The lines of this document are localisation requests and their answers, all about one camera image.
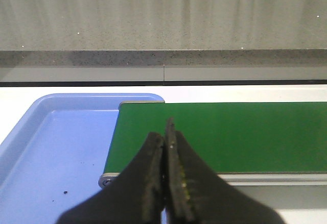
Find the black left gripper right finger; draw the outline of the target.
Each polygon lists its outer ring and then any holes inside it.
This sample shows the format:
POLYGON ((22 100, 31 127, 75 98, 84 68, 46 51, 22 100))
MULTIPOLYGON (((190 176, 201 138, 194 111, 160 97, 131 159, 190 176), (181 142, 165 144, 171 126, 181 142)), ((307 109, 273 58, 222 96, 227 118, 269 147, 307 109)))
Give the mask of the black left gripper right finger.
POLYGON ((284 223, 272 208, 220 178, 175 129, 165 129, 167 215, 170 223, 284 223))

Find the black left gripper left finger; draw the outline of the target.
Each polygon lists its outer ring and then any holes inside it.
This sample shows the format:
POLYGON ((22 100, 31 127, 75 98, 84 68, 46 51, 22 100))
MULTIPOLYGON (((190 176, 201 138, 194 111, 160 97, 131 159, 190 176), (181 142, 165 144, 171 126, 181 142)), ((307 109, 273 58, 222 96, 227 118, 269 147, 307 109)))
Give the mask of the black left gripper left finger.
POLYGON ((109 185, 65 211, 57 223, 160 223, 163 148, 163 137, 149 133, 132 161, 109 185))

